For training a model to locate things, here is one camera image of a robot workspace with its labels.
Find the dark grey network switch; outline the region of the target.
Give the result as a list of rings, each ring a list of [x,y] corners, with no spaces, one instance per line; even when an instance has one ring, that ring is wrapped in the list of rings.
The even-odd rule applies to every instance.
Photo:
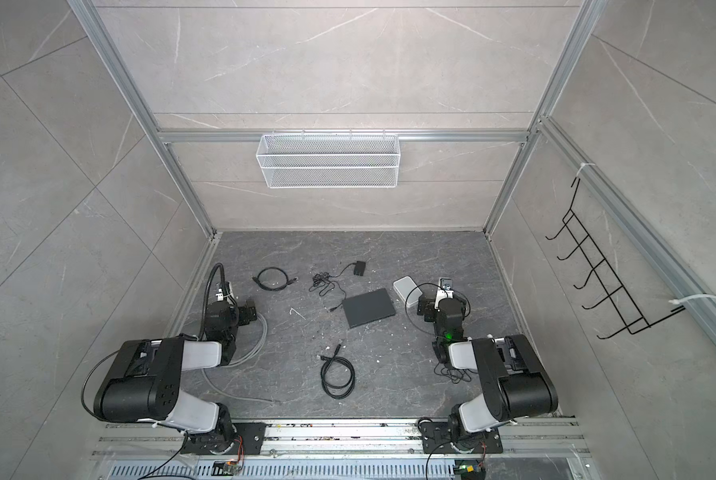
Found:
[[[350,329],[396,315],[393,301],[385,288],[348,297],[342,306]]]

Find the black power adapter with cord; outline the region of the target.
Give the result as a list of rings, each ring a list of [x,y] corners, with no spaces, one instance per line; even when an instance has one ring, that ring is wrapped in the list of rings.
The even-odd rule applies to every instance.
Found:
[[[318,272],[312,277],[312,284],[309,287],[309,292],[317,293],[320,297],[326,297],[333,291],[338,291],[342,294],[341,301],[332,307],[328,307],[329,312],[335,312],[343,307],[344,301],[348,298],[346,290],[341,286],[338,279],[342,277],[350,268],[353,269],[355,276],[363,276],[365,274],[367,262],[366,261],[354,261],[347,264],[338,274],[331,274],[330,272],[323,271]]]

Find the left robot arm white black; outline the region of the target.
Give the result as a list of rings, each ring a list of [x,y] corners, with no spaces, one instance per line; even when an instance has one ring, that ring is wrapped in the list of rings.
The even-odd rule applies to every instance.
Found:
[[[145,423],[185,435],[185,450],[220,455],[241,448],[242,434],[229,408],[182,389],[182,374],[227,367],[237,351],[239,329],[257,319],[253,304],[244,306],[231,293],[225,266],[215,264],[204,290],[196,335],[129,340],[108,355],[112,364],[94,401],[83,408],[99,421]]]

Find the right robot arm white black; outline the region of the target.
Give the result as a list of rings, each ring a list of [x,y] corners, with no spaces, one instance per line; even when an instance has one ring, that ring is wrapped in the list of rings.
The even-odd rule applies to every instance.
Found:
[[[500,426],[521,418],[555,412],[559,397],[531,342],[523,334],[473,338],[464,322],[472,313],[466,295],[447,277],[435,285],[433,297],[422,295],[417,314],[433,326],[432,348],[441,373],[454,382],[477,377],[480,393],[452,408],[444,424],[418,422],[434,450],[472,451],[480,439],[494,438]]]

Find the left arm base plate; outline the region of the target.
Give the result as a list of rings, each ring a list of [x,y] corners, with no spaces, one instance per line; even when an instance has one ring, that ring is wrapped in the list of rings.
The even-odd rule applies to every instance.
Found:
[[[195,455],[258,455],[266,429],[267,424],[263,422],[234,423],[227,432],[220,425],[212,432],[189,434],[181,452]]]

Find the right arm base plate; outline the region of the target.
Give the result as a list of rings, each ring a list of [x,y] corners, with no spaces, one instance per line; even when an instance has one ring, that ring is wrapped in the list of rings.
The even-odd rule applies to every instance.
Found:
[[[446,421],[421,418],[416,422],[426,454],[501,454],[497,430],[479,433],[456,432]]]

